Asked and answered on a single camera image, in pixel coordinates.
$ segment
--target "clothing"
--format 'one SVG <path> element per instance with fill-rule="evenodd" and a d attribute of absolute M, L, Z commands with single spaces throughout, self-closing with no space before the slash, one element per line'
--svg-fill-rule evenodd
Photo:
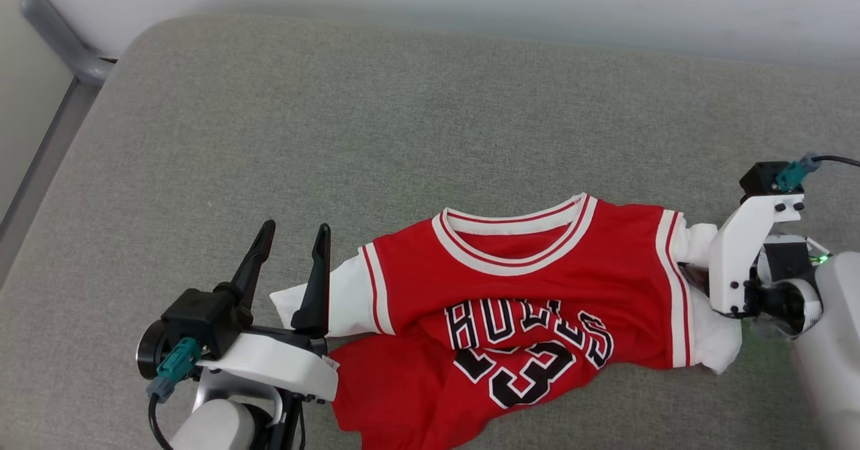
<path fill-rule="evenodd" d="M 448 448 L 610 362 L 725 369 L 740 328 L 716 322 L 677 267 L 707 260 L 715 233 L 660 206 L 582 193 L 522 217 L 446 208 L 375 239 L 332 272 L 331 336 L 396 336 L 331 355 L 341 428 L 366 448 Z M 303 296 L 271 295 L 287 327 Z"/>

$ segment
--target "white collar trim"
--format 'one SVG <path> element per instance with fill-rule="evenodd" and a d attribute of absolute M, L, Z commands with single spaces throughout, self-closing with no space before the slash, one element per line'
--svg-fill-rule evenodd
<path fill-rule="evenodd" d="M 471 269 L 489 275 L 525 275 L 562 258 L 583 238 L 591 223 L 597 200 L 580 193 L 567 201 L 534 214 L 491 218 L 464 214 L 446 208 L 433 218 L 433 230 L 443 248 Z M 568 230 L 544 251 L 522 259 L 486 254 L 466 244 L 458 232 L 476 235 L 521 235 L 540 233 L 569 224 Z"/>

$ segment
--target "black cable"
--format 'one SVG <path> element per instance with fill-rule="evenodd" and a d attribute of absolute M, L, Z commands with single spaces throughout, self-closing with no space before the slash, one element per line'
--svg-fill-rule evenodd
<path fill-rule="evenodd" d="M 153 431 L 153 436 L 156 437 L 156 441 L 159 442 L 159 445 L 163 448 L 163 450 L 173 450 L 173 447 L 170 447 L 170 442 L 164 438 L 164 434 L 161 433 L 161 429 L 159 428 L 159 421 L 156 420 L 156 406 L 159 404 L 159 395 L 153 394 L 150 398 L 150 408 L 148 408 L 147 414 L 150 419 L 150 430 Z"/>
<path fill-rule="evenodd" d="M 814 161 L 815 163 L 820 161 L 835 161 L 836 163 L 845 163 L 846 165 L 857 166 L 858 168 L 860 168 L 860 161 L 857 161 L 856 159 L 850 159 L 850 157 L 844 156 L 813 156 L 812 161 Z"/>
<path fill-rule="evenodd" d="M 304 409 L 298 405 L 298 426 L 301 428 L 302 437 L 298 441 L 298 450 L 304 450 Z"/>

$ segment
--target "teal connector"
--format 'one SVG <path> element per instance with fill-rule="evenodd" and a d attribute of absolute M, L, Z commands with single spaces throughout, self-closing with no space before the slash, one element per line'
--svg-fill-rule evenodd
<path fill-rule="evenodd" d="M 777 186 L 784 193 L 789 193 L 804 182 L 809 173 L 821 167 L 821 162 L 813 161 L 814 153 L 808 153 L 800 161 L 793 161 L 779 175 L 777 175 Z"/>
<path fill-rule="evenodd" d="M 185 379 L 185 376 L 191 373 L 194 365 L 202 357 L 200 344 L 190 337 L 183 337 L 179 344 L 170 351 L 168 357 L 159 365 L 157 373 L 159 376 L 166 377 L 174 383 L 179 383 Z"/>
<path fill-rule="evenodd" d="M 200 344 L 190 337 L 183 337 L 159 365 L 159 369 L 156 370 L 159 376 L 156 376 L 156 379 L 146 387 L 146 397 L 152 398 L 153 395 L 157 395 L 159 403 L 167 401 L 167 398 L 173 394 L 176 384 L 191 373 L 194 365 L 202 357 Z"/>

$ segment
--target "gray fabric surface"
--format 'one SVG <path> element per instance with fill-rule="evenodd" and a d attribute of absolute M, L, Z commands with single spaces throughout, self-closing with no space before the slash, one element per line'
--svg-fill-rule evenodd
<path fill-rule="evenodd" d="M 444 206 L 524 214 L 587 191 L 720 223 L 753 164 L 860 155 L 857 74 L 300 19 L 176 19 L 121 59 L 0 293 L 0 446 L 153 448 L 134 352 L 186 287 L 230 277 L 275 218 L 255 301 Z M 827 165 L 792 226 L 857 248 L 860 172 Z M 160 409 L 172 434 L 191 406 Z M 359 446 L 331 407 L 308 448 Z M 609 367 L 494 420 L 478 448 L 804 448 L 787 348 L 747 338 L 723 376 Z"/>

